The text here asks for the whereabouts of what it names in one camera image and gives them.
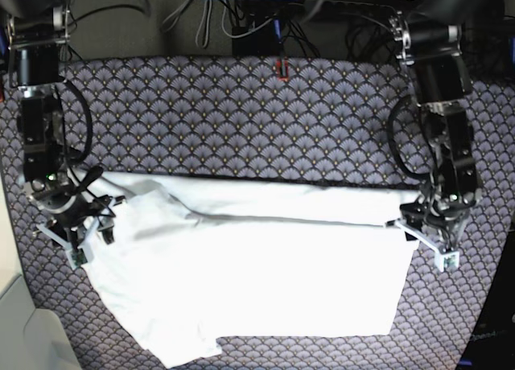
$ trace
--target cloth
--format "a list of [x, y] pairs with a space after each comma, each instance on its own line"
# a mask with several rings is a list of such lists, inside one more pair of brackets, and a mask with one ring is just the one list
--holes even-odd
[[383, 225], [416, 192], [105, 177], [96, 194], [136, 196], [84, 269], [167, 368], [220, 354], [223, 336], [389, 333], [418, 242]]

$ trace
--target blue object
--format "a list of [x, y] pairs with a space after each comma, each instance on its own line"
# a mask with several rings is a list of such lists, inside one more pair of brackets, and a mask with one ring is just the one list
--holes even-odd
[[509, 48], [511, 51], [510, 53], [512, 55], [512, 64], [513, 64], [513, 66], [515, 66], [515, 38], [510, 38]]
[[275, 19], [274, 27], [275, 27], [275, 34], [277, 35], [277, 38], [279, 40], [281, 40], [281, 22], [279, 22], [277, 19]]
[[6, 56], [9, 50], [9, 39], [7, 38], [6, 32], [0, 27], [0, 53], [2, 56]]
[[461, 360], [458, 362], [459, 366], [472, 366], [472, 362], [470, 360]]

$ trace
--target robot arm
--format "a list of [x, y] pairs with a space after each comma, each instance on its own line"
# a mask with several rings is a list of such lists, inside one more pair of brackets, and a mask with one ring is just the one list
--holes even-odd
[[[102, 217], [104, 229], [112, 228], [110, 206], [120, 199], [93, 197], [87, 200], [88, 186], [103, 170], [95, 166], [79, 180], [72, 168], [81, 164], [91, 150], [93, 121], [88, 103], [80, 91], [59, 73], [59, 50], [69, 41], [68, 0], [0, 0], [9, 12], [10, 74], [18, 73], [22, 92], [18, 128], [23, 140], [23, 170], [20, 172], [27, 198], [52, 220], [39, 230], [65, 247], [71, 266], [84, 262], [79, 248], [87, 234], [84, 221]], [[87, 126], [82, 151], [66, 143], [66, 125], [58, 84], [78, 99]]]
[[[474, 133], [459, 103], [472, 92], [459, 41], [460, 25], [484, 1], [426, 0], [411, 14], [391, 20], [394, 37], [402, 45], [398, 59], [414, 82], [419, 121], [426, 116], [421, 126], [435, 162], [422, 183], [419, 200], [402, 205], [400, 225], [410, 229], [410, 239], [423, 234], [423, 228], [439, 234], [439, 245], [427, 238], [419, 240], [435, 251], [435, 264], [441, 271], [458, 267], [459, 239], [481, 198], [472, 157]], [[389, 143], [395, 152], [392, 131], [390, 127]]]

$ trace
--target red object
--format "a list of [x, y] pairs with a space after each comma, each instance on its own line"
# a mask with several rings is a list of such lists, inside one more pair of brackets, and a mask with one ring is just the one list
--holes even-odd
[[277, 59], [277, 73], [280, 80], [288, 81], [290, 79], [290, 69], [288, 59]]

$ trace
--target patterned fabric surface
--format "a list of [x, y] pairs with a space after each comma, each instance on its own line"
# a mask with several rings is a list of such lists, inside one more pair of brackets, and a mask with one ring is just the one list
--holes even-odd
[[[99, 162], [109, 171], [416, 186], [395, 167], [386, 143], [389, 111], [406, 93], [406, 79], [396, 68], [292, 60], [290, 71], [285, 83], [275, 76], [272, 59], [175, 57], [78, 63], [65, 75], [93, 111], [96, 141], [89, 165]], [[474, 155], [484, 199], [461, 245], [459, 270], [437, 273], [431, 252], [421, 247], [388, 336], [228, 337], [220, 339], [222, 356], [183, 368], [454, 369], [486, 299], [515, 208], [515, 92], [482, 82], [474, 90], [465, 104], [476, 129]], [[0, 121], [3, 173], [36, 306], [59, 315], [84, 369], [163, 368], [105, 309], [84, 271], [72, 272], [59, 249], [32, 235], [35, 221], [44, 218], [15, 183], [21, 166], [15, 124], [19, 93], [7, 92]], [[80, 106], [70, 92], [62, 97], [68, 140], [79, 143], [86, 133]], [[402, 117], [397, 140], [411, 167], [424, 171], [428, 152], [410, 116]], [[287, 277], [278, 280], [287, 285]], [[231, 286], [230, 278], [224, 285]]]

